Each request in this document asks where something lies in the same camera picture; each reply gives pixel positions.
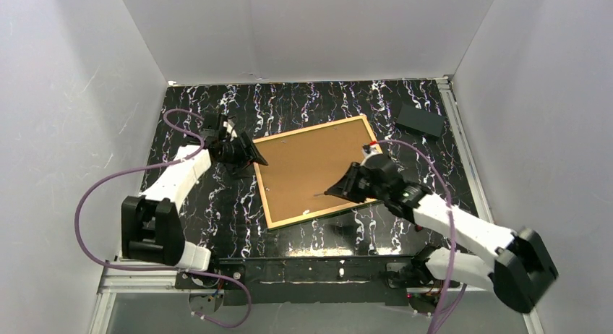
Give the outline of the green wooden photo frame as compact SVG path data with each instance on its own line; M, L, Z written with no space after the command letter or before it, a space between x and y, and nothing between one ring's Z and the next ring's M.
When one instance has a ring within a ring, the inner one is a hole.
M254 165L268 229L341 213L358 205L314 197L338 182L376 136L363 115L255 140L268 166Z

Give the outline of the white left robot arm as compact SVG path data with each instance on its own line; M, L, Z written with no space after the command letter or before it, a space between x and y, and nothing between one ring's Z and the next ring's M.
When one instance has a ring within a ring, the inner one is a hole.
M184 270L206 271L212 252L188 242L179 211L200 177L216 163L232 179L249 175L249 167L267 165L246 132L236 131L225 114L206 114L196 137L178 149L172 166L136 197L121 204L121 252L124 258Z

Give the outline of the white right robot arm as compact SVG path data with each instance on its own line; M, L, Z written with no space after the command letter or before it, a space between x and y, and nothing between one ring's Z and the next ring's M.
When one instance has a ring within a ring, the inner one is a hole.
M430 188L404 178L386 155L374 154L353 162L343 177L325 194L354 203L379 200L398 218L447 234L466 248L429 247L412 261L417 278L446 279L487 291L510 309L527 314L559 278L541 236L530 228L514 231L486 222L459 207L447 205Z

